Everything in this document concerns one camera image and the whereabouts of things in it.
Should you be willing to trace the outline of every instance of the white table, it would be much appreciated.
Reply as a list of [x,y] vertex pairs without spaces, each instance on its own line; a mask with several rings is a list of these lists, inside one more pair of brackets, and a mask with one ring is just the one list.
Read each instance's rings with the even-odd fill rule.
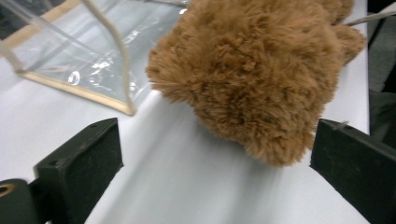
[[[366,14],[356,1],[351,18]],[[366,33],[365,25],[358,28]],[[33,166],[87,125],[117,117],[125,166],[87,223],[363,224],[360,213],[301,163],[277,169],[200,126],[186,104],[152,91],[134,117],[13,74],[0,60],[0,180]],[[368,132],[367,53],[340,76],[326,119]]]

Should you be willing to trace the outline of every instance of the gray floor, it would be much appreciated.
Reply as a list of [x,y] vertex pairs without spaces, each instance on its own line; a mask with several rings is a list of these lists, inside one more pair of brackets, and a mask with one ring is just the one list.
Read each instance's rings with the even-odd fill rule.
[[[371,37],[378,21],[367,23],[368,36]],[[396,16],[388,17],[369,50],[369,88],[382,91],[384,82],[396,63]]]

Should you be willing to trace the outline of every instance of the black plastic bracket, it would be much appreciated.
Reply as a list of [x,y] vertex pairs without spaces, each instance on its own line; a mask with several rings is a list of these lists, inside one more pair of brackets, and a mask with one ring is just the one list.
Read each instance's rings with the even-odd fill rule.
[[370,223],[396,223],[396,149],[321,119],[311,156],[320,173]]
[[117,119],[96,122],[39,162],[31,184],[0,182],[0,223],[82,224],[122,166]]

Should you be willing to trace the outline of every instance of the clear plastic bag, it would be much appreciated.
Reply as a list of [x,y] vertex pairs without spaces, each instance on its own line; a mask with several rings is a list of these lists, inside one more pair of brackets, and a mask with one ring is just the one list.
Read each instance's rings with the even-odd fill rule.
[[62,1],[30,1],[29,9],[24,0],[1,1],[18,29],[1,41],[1,54],[23,77],[132,115],[150,90],[149,49],[188,2]]

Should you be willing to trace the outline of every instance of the brown teddy bear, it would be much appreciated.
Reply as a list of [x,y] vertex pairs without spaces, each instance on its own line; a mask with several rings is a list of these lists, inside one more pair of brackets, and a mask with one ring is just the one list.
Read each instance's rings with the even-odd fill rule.
[[341,69],[364,47],[353,0],[192,0],[149,55],[153,89],[274,166],[299,161]]

